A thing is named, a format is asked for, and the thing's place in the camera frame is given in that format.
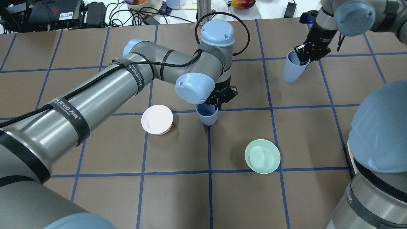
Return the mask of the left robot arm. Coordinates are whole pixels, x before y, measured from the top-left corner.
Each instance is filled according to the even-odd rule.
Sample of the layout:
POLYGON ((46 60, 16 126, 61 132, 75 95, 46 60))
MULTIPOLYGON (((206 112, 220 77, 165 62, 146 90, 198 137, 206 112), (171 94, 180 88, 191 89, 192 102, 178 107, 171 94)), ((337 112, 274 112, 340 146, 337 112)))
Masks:
POLYGON ((232 25, 219 19, 202 26, 193 56, 132 39, 122 58, 75 90, 1 123, 1 228, 115 228, 46 187, 53 166, 154 79, 191 104, 227 102, 211 95, 230 82, 234 42, 232 25))

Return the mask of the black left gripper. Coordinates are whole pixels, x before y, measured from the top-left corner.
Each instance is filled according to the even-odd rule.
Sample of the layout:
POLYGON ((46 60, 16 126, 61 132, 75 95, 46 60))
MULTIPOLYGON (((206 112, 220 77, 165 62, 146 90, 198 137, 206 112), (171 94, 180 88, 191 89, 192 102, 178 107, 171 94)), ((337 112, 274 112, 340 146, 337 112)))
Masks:
POLYGON ((220 111, 222 104, 230 102, 238 94, 237 88, 232 87, 230 81, 231 78, 228 78, 223 82, 216 83, 214 90, 204 103, 214 106, 215 111, 220 111))

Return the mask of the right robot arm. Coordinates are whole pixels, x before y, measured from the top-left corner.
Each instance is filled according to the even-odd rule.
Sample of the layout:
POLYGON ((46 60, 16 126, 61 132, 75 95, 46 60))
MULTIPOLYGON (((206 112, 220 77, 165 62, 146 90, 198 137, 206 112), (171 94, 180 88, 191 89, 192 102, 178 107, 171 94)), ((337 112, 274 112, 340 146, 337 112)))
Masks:
MULTIPOLYGON (((326 0, 302 45, 300 65, 330 52, 337 32, 393 32, 406 44, 405 0, 326 0)), ((348 136, 355 176, 327 229, 406 228, 406 80, 385 84, 359 105, 348 136)))

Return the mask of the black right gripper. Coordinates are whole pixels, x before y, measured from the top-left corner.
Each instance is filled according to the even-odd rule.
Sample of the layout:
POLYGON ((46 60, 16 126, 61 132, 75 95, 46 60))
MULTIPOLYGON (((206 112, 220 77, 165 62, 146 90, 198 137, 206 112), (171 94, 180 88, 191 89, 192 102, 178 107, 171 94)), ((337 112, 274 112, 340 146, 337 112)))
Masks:
POLYGON ((300 66, 318 61, 331 52, 328 47, 337 30, 327 30, 318 24, 313 24, 302 45, 297 45, 294 50, 300 61, 300 66))

